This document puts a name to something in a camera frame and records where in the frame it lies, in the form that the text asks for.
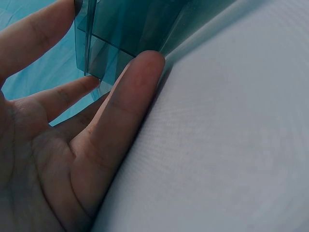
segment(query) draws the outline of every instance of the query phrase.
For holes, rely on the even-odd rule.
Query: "white surface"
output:
[[[244,14],[174,66],[93,231],[309,231],[308,89],[309,1]]]

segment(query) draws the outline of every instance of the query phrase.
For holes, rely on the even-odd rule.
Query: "palm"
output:
[[[0,87],[52,47],[73,19],[73,1],[60,0],[1,32]],[[20,39],[24,34],[27,40]],[[159,54],[143,53],[108,96],[55,127],[49,123],[98,85],[94,77],[16,101],[5,100],[1,92],[1,231],[89,228],[163,66]]]

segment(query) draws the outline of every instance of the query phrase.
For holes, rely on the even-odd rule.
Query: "translucent blue plastic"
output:
[[[84,0],[75,20],[77,66],[102,81],[102,95],[140,52],[168,55],[232,2]]]

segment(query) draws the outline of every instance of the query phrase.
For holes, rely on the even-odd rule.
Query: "knuckle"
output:
[[[57,89],[57,94],[59,95],[59,97],[61,98],[61,100],[65,104],[65,106],[67,108],[70,107],[71,101],[70,101],[70,97],[69,97],[68,93],[66,92],[66,90],[64,90],[62,87],[60,87],[60,88]]]
[[[38,45],[41,46],[43,50],[49,49],[51,47],[51,41],[46,31],[44,31],[44,29],[31,18],[29,19],[28,23],[33,31],[33,34],[36,36]]]

